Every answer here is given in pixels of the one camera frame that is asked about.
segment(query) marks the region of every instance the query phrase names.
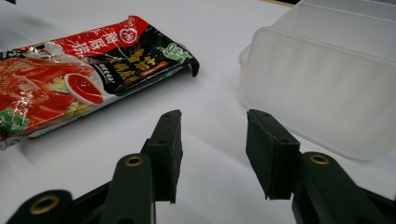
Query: brand logo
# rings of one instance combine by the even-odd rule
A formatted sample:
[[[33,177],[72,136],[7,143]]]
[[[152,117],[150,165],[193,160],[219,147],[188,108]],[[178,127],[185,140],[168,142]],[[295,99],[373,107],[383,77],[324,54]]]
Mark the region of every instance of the brand logo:
[[[180,63],[183,63],[187,58],[192,58],[192,56],[190,56],[186,50],[178,47],[175,43],[169,44],[168,47],[166,47],[166,49],[163,51],[163,55],[165,55],[165,57],[168,59],[172,59]]]
[[[137,39],[137,31],[136,29],[121,29],[120,30],[120,38],[123,42],[127,44],[134,43]]]

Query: food package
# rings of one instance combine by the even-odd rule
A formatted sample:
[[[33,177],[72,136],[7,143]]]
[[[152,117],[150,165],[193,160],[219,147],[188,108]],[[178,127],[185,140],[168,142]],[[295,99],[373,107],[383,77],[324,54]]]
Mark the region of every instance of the food package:
[[[199,63],[146,21],[0,52],[0,149],[36,137]]]

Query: white background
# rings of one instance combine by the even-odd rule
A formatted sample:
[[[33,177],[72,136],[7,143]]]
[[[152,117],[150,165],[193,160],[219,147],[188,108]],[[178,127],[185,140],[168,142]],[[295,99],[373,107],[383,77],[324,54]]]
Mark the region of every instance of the white background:
[[[245,153],[248,108],[239,99],[238,55],[253,33],[289,8],[262,1],[0,1],[0,51],[73,35],[137,15],[187,47],[201,64],[35,140],[0,151],[0,223],[48,189],[77,198],[109,181],[139,152],[161,114],[182,112],[184,157],[177,203],[157,203],[157,222],[295,223],[291,201],[265,201]],[[366,189],[394,199],[396,152],[349,161],[325,152]]]

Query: plastic container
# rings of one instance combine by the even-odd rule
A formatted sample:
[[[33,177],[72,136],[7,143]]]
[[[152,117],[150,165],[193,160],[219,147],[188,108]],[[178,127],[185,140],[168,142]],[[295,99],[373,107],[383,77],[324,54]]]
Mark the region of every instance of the plastic container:
[[[301,0],[299,3],[343,10],[389,21],[396,21],[396,6],[387,3],[363,0]]]
[[[342,156],[396,148],[396,63],[267,27],[239,56],[242,101]]]
[[[308,0],[306,2],[323,3],[319,0]],[[341,6],[337,5],[337,2],[334,0],[327,1],[327,4],[323,5],[328,6],[332,3],[332,7],[352,10],[353,4],[348,5],[348,2],[361,3],[356,4],[355,10],[346,11],[302,2],[275,22],[273,27],[396,62],[396,21],[391,20],[396,17],[396,6],[361,0],[346,0],[344,6]],[[376,7],[369,10],[367,8],[369,5]],[[384,16],[379,18],[381,15],[379,12],[375,13],[375,8],[384,10],[382,14]]]

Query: hot pot seasoning packet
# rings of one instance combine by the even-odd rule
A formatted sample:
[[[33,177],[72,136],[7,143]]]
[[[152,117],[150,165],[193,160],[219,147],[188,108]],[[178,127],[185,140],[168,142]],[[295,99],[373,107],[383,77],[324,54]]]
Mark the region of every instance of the hot pot seasoning packet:
[[[146,21],[0,52],[0,149],[36,137],[198,61]]]

